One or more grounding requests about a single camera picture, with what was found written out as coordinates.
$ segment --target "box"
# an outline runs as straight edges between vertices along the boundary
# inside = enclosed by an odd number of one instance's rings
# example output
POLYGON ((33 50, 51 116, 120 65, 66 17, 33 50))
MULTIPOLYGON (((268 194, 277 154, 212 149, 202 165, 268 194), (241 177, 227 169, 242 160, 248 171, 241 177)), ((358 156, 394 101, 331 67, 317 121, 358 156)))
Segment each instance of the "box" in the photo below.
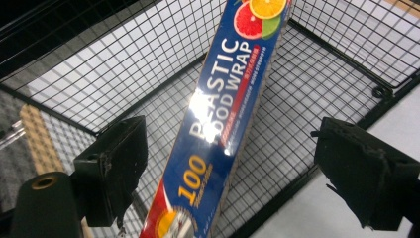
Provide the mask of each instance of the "box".
POLYGON ((291 1, 228 0, 140 237, 207 237, 291 1))

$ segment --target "fruit graphic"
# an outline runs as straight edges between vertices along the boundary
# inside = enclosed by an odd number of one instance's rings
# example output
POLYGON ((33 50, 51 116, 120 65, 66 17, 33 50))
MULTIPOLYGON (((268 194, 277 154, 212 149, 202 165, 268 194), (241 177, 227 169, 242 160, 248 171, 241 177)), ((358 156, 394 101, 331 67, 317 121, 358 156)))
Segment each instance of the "fruit graphic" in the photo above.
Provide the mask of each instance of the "fruit graphic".
POLYGON ((235 31, 245 39, 258 39, 262 36, 263 20, 253 15, 250 2, 238 8, 234 18, 235 31))
POLYGON ((274 18, 283 11, 285 0, 250 0, 250 9, 260 19, 274 18))
POLYGON ((262 38, 267 40, 271 38, 275 32, 277 32, 280 26, 281 15, 278 15, 271 19, 262 20, 262 38))

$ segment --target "wire mesh basket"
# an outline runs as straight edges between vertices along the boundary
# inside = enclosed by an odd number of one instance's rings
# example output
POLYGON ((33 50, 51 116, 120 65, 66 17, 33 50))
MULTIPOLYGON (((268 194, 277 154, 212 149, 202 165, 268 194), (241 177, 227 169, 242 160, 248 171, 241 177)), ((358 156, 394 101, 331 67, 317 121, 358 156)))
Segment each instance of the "wire mesh basket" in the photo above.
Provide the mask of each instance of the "wire mesh basket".
MULTIPOLYGON (((1 211, 25 180, 70 174, 97 135, 146 115, 149 164, 124 220, 137 237, 224 6, 44 1, 1 27, 1 211)), ((322 117, 367 128, 418 85, 419 42, 415 1, 296 0, 214 235, 250 235, 313 177, 322 117)))

